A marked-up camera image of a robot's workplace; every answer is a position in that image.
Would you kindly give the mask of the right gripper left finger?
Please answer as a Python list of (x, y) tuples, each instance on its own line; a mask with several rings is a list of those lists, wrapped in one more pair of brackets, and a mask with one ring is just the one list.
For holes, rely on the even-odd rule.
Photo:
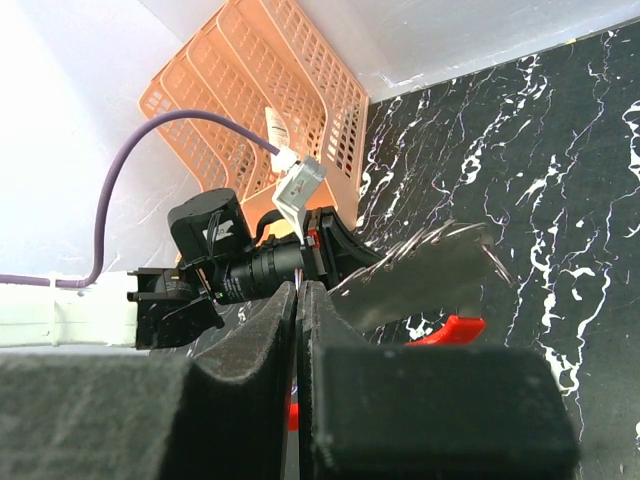
[(280, 479), (297, 294), (195, 358), (5, 355), (5, 479)]

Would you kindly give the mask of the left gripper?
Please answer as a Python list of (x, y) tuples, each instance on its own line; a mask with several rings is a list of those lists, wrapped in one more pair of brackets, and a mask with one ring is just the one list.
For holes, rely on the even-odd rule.
[(383, 258), (346, 228), (333, 207), (307, 211), (302, 233), (303, 278), (319, 281), (327, 290)]

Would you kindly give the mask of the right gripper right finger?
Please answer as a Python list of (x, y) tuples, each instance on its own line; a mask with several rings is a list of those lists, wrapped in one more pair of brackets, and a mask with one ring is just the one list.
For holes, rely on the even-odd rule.
[(374, 345), (312, 281), (299, 291), (297, 342), (304, 479), (569, 479), (579, 463), (534, 352)]

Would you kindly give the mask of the red black keyring holder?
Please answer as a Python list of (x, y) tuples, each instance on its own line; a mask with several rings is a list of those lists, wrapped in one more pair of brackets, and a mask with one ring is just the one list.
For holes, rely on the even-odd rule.
[[(510, 279), (492, 248), (486, 224), (449, 222), (417, 232), (335, 287), (297, 280), (298, 396), (290, 430), (311, 428), (317, 395), (336, 397), (331, 410), (339, 419), (380, 414), (391, 422), (418, 410), (427, 394), (442, 393), (446, 382), (435, 378), (429, 356), (476, 339), (486, 326), (482, 282), (491, 273)], [(439, 309), (449, 314), (443, 327), (415, 341), (382, 348), (361, 336)]]

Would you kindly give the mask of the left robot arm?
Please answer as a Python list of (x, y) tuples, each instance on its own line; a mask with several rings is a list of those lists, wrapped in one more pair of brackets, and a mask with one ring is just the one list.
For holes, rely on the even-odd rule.
[(268, 299), (284, 282), (332, 289), (381, 259), (332, 207), (302, 213), (300, 233), (278, 238), (269, 228), (283, 218), (271, 210), (251, 231), (232, 190), (198, 194), (168, 214), (180, 253), (172, 268), (104, 273), (82, 288), (2, 284), (1, 345), (177, 348), (223, 328), (219, 306)]

